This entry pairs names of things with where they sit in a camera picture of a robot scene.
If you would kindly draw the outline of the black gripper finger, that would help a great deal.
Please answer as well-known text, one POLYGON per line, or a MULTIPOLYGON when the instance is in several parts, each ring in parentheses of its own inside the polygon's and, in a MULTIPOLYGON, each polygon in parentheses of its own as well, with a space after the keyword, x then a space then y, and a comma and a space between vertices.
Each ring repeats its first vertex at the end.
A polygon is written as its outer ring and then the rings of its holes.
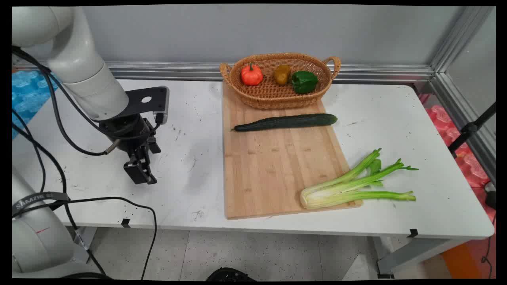
POLYGON ((151 160, 149 155, 149 148, 139 147, 136 153, 136 166, 139 172, 139 178, 136 184, 156 184, 157 179, 151 172, 151 160))
POLYGON ((126 162, 124 170, 134 184, 147 184, 147 171, 140 161, 126 162))

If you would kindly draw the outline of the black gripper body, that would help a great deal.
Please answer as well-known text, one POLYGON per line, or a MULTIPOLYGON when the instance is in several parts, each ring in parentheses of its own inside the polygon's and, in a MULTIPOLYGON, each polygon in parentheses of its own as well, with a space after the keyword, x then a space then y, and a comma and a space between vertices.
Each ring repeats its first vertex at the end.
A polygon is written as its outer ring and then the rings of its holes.
POLYGON ((154 137, 159 126, 158 121, 153 126, 148 119, 139 114, 99 123, 100 130, 112 142, 119 140, 116 148, 137 159, 144 159, 147 151, 154 154, 161 152, 154 137))

